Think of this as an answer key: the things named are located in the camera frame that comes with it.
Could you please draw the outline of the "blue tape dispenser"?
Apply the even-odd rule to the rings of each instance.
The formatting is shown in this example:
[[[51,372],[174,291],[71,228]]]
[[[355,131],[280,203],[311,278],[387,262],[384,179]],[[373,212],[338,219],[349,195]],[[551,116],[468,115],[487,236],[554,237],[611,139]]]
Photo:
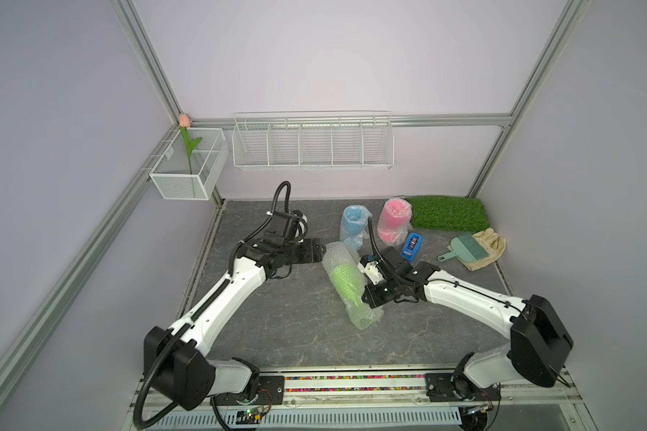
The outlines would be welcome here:
[[[401,250],[402,258],[412,262],[420,251],[422,243],[423,237],[421,235],[418,233],[409,233]]]

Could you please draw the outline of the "green plastic wine glass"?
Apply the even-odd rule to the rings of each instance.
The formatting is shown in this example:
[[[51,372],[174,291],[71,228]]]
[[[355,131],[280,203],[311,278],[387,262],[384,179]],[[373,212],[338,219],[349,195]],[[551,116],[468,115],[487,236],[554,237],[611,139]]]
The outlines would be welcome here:
[[[325,267],[326,273],[343,301],[345,311],[352,324],[364,330],[372,323],[368,305],[362,301],[365,293],[365,281],[354,264],[341,264]]]

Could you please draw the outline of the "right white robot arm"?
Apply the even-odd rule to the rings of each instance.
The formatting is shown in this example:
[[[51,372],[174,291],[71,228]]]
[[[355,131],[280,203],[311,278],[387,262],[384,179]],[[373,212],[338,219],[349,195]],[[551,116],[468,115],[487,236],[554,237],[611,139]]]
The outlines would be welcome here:
[[[361,258],[368,282],[361,299],[371,308],[414,299],[449,307],[505,337],[506,344],[467,353],[449,378],[458,400],[473,400],[496,384],[525,379],[551,388],[565,381],[563,369],[574,342],[553,305],[544,297],[498,294],[421,261],[411,264],[397,249],[379,249]]]

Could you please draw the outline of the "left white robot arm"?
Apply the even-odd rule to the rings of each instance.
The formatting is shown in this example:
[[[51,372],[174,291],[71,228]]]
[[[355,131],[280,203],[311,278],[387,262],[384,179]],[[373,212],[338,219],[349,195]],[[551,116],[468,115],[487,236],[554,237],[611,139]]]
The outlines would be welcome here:
[[[219,281],[172,325],[155,327],[145,337],[144,379],[132,414],[136,429],[156,425],[177,407],[190,411],[221,395],[258,400],[263,391],[258,367],[237,357],[210,360],[208,354],[244,301],[279,278],[281,268],[323,260],[325,246],[308,238],[307,218],[290,208],[290,193],[290,182],[282,181],[266,220],[230,251]]]

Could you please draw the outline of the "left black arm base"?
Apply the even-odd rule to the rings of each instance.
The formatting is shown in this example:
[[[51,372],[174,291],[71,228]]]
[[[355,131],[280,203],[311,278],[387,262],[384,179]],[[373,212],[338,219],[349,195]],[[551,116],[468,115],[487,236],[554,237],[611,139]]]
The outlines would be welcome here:
[[[242,393],[223,393],[214,397],[217,406],[281,405],[285,395],[285,377],[262,375]]]

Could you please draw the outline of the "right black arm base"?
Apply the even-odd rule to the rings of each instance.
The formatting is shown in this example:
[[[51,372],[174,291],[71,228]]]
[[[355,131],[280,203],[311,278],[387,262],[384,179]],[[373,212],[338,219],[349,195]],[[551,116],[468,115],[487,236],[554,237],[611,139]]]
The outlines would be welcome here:
[[[426,395],[431,402],[499,402],[501,391],[497,385],[478,388],[465,379],[455,381],[452,373],[427,373]]]

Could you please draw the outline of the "green dustpan brush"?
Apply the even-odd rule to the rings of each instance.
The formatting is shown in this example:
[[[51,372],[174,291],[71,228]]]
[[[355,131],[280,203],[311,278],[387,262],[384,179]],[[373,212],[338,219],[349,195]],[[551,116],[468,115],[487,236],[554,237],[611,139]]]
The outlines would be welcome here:
[[[449,251],[438,256],[439,262],[457,258],[462,262],[476,263],[489,257],[488,251],[470,233],[462,233],[449,242]]]

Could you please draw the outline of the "green artificial grass mat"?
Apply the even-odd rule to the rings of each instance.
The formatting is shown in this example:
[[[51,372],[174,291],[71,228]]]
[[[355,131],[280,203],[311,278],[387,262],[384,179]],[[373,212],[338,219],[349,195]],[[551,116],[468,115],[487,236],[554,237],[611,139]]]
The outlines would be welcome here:
[[[417,196],[406,200],[412,206],[411,223],[420,229],[477,233],[492,225],[480,199]]]

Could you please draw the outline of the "beige cloth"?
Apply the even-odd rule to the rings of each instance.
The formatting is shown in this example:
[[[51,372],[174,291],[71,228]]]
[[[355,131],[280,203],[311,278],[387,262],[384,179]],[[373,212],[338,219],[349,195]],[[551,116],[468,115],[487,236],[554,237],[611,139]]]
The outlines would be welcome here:
[[[506,250],[506,238],[494,231],[492,227],[473,233],[472,237],[485,249],[487,256],[476,262],[463,261],[463,265],[470,271],[477,271],[491,265],[501,258]]]

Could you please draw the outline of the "artificial pink tulip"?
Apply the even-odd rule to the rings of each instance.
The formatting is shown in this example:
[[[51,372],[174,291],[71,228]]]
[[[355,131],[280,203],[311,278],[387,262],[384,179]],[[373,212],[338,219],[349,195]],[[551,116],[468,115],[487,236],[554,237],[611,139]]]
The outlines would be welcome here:
[[[201,143],[202,137],[199,136],[198,138],[192,138],[190,136],[189,128],[191,127],[192,122],[190,117],[187,114],[182,113],[178,118],[178,122],[180,126],[180,132],[183,137],[185,154],[189,165],[189,171],[190,171],[190,174],[193,174],[192,154],[194,150],[197,148],[197,146]]]

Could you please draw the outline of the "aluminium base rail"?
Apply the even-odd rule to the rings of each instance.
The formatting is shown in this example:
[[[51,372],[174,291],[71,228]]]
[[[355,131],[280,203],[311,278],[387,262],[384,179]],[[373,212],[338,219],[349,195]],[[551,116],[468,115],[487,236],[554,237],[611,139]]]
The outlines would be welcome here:
[[[190,411],[176,408],[156,423],[156,430],[224,430],[223,409],[235,409],[255,424],[273,409],[381,409],[457,407],[460,426],[411,426],[372,429],[305,430],[594,430],[597,425],[568,373],[565,381],[542,388],[525,380],[496,384],[499,402],[431,402],[427,373],[451,373],[448,366],[342,366],[264,369],[262,375],[285,377],[281,405],[217,406],[205,400]]]

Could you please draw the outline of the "white mesh wall basket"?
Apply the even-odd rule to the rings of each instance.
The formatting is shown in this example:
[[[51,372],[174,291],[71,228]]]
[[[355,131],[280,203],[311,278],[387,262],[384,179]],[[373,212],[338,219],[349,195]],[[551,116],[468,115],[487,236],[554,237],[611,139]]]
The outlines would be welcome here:
[[[210,200],[228,156],[223,129],[180,127],[149,176],[163,199]]]

